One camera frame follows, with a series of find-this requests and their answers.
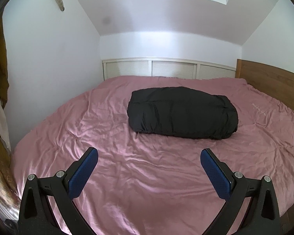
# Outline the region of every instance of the sloped ceiling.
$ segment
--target sloped ceiling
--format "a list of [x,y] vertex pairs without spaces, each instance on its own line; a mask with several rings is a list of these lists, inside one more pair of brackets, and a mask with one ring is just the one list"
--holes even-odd
[[244,44],[278,0],[78,0],[100,35],[175,31]]

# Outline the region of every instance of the pink bedsheet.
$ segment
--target pink bedsheet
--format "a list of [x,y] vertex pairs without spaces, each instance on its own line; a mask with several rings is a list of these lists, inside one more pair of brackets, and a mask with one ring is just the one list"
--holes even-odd
[[[136,134],[126,114],[132,91],[165,86],[226,95],[239,115],[237,132],[219,141]],[[294,203],[294,111],[244,79],[106,80],[61,106],[19,142],[12,157],[19,194],[29,174],[53,176],[90,146],[98,149],[99,162],[74,202],[98,235],[202,234],[224,204],[200,164],[206,147],[248,178],[271,176],[280,215]],[[56,208],[55,214],[69,233]]]

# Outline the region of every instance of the mattress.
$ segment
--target mattress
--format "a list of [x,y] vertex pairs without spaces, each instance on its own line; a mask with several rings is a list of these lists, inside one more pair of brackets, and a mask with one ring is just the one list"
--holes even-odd
[[[224,140],[137,134],[126,109],[132,91],[184,86],[225,95],[239,126]],[[66,170],[88,147],[98,164],[74,203],[98,234],[202,234],[224,204],[200,164],[209,147],[232,171],[272,178],[280,215],[294,203],[294,111],[244,79],[121,76],[61,106],[16,146],[11,168],[22,195],[27,176]],[[51,201],[60,227],[69,233]],[[231,227],[235,232],[248,205]]]

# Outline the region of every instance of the blue textured pad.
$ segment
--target blue textured pad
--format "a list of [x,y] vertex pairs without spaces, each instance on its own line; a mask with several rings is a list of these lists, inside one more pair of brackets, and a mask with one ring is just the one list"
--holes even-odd
[[94,148],[69,181],[68,195],[71,200],[80,196],[97,163],[98,151]]
[[201,152],[200,162],[219,198],[227,201],[231,196],[230,182],[225,177],[216,162],[212,159],[207,150],[203,150]]

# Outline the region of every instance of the yellow curtain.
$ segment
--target yellow curtain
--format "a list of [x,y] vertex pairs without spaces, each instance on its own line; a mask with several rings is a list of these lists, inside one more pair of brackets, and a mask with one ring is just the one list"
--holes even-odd
[[[9,87],[5,39],[3,35],[2,15],[0,16],[0,101],[2,107],[7,102]],[[19,209],[20,199],[16,195],[16,183],[10,170],[10,156],[0,139],[0,204],[7,208]]]

